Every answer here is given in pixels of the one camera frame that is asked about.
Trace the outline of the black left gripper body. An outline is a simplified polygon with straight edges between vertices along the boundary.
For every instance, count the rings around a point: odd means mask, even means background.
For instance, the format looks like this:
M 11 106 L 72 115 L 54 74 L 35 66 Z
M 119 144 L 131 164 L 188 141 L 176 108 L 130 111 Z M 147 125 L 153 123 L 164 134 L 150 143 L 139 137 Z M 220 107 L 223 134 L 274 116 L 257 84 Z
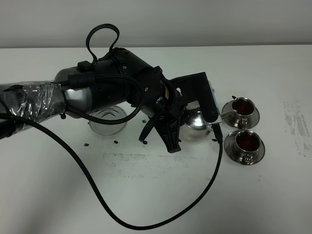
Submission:
M 185 109 L 182 94 L 170 80 L 153 82 L 153 117 L 156 121 L 169 122 L 181 119 Z

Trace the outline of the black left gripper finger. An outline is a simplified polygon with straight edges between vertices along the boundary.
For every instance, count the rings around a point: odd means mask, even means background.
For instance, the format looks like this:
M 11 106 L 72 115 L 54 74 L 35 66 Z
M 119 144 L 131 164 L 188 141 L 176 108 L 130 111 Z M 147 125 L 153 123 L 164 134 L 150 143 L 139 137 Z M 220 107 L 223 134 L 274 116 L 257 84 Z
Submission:
M 160 115 L 156 121 L 156 131 L 163 140 L 169 153 L 176 153 L 181 150 L 179 146 L 179 130 L 181 117 L 174 118 L 167 115 Z

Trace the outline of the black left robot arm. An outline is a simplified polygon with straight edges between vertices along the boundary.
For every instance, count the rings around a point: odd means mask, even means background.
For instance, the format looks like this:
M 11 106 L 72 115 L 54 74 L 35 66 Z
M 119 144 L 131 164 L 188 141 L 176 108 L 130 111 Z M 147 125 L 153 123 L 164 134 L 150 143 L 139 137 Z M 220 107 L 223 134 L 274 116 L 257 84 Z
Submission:
M 0 136 L 28 128 L 13 116 L 43 122 L 57 115 L 70 115 L 105 125 L 128 122 L 139 112 L 149 118 L 139 140 L 152 129 L 163 140 L 167 151 L 180 151 L 179 129 L 184 105 L 176 88 L 162 69 L 152 67 L 124 48 L 111 49 L 93 62 L 58 72 L 53 81 L 20 82 L 0 87 Z

